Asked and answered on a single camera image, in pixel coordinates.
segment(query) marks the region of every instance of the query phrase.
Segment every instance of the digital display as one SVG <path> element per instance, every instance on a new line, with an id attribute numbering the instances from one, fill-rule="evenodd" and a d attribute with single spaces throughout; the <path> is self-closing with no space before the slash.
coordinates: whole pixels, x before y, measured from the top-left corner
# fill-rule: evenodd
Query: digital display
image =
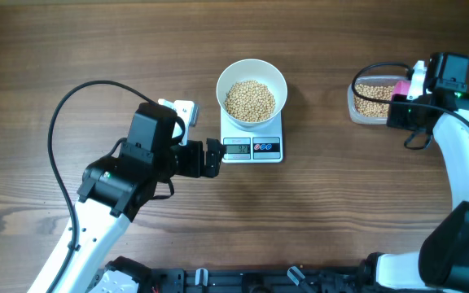
<path id="1" fill-rule="evenodd" d="M 228 154 L 248 154 L 250 152 L 249 145 L 227 145 Z"/>

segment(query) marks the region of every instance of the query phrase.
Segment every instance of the clear plastic container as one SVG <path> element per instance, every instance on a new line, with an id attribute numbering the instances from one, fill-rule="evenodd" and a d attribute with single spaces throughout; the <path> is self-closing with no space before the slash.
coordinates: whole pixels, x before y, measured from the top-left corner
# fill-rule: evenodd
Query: clear plastic container
<path id="1" fill-rule="evenodd" d="M 405 77 L 399 76 L 372 76 L 372 77 L 359 77 L 356 85 L 372 85 L 372 86 L 392 86 L 396 85 L 398 81 L 406 80 Z M 387 124 L 387 117 L 367 117 L 360 114 L 356 105 L 354 104 L 354 92 L 352 92 L 352 85 L 348 86 L 348 111 L 350 112 L 350 119 L 359 124 L 367 125 L 384 125 Z"/>

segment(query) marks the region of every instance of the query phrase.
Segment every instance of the pink component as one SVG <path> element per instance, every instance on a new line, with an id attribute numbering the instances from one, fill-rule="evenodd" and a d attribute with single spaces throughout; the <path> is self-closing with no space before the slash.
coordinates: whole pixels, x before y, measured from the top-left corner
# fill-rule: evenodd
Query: pink component
<path id="1" fill-rule="evenodd" d="M 410 89 L 411 82 L 410 81 L 398 81 L 394 86 L 394 90 L 392 91 L 392 96 L 394 94 L 404 94 L 408 95 L 408 90 Z"/>

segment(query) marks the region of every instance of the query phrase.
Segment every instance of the white bracket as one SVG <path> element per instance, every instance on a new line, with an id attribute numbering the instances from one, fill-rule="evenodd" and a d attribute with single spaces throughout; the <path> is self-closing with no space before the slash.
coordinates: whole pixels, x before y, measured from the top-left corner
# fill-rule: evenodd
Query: white bracket
<path id="1" fill-rule="evenodd" d="M 419 98 L 423 94 L 423 83 L 424 77 L 427 75 L 427 68 L 424 66 L 424 61 L 419 60 L 414 65 L 414 74 L 412 75 L 412 81 L 410 83 L 410 89 L 406 95 L 406 99 L 409 101 Z"/>
<path id="2" fill-rule="evenodd" d="M 196 270 L 195 274 L 195 286 L 208 286 L 209 282 L 209 271 L 204 268 Z"/>
<path id="3" fill-rule="evenodd" d="M 186 125 L 186 133 L 184 133 L 184 137 L 182 138 L 180 145 L 185 146 L 187 144 L 189 129 L 190 127 L 195 127 L 196 121 L 198 120 L 199 106 L 192 101 L 176 100 L 174 103 L 171 103 L 170 101 L 166 101 L 163 98 L 159 98 L 159 104 L 173 109 L 177 112 L 177 115 L 184 120 L 184 124 Z M 181 133 L 182 130 L 180 127 L 178 127 L 178 125 L 176 125 L 175 129 L 173 130 L 173 137 L 175 138 Z"/>

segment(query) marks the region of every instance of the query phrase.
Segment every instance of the plastic container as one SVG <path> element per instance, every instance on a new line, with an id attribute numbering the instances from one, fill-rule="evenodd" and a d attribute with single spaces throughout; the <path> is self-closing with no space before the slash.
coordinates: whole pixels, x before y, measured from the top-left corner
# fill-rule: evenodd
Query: plastic container
<path id="1" fill-rule="evenodd" d="M 227 94 L 231 87 L 239 81 L 255 80 L 264 85 L 267 85 L 270 93 L 274 96 L 276 106 L 274 111 L 267 120 L 260 122 L 245 122 L 234 118 L 229 115 L 226 110 Z M 271 63 L 258 59 L 244 59 L 231 64 L 224 72 L 221 73 L 217 83 L 217 100 L 220 104 L 221 111 L 224 111 L 229 117 L 230 121 L 235 125 L 240 125 L 245 129 L 250 129 L 256 126 L 263 125 L 271 121 L 277 114 L 281 112 L 285 101 L 287 101 L 287 83 L 283 78 L 282 73 Z"/>
<path id="2" fill-rule="evenodd" d="M 392 86 L 396 85 L 398 81 L 406 80 L 405 77 L 399 76 L 372 76 L 372 77 L 359 77 L 356 85 L 373 85 L 373 86 Z M 367 117 L 360 114 L 356 105 L 354 104 L 354 92 L 352 92 L 352 85 L 348 86 L 348 111 L 350 112 L 350 119 L 358 124 L 366 125 L 385 125 L 387 124 L 387 117 Z"/>

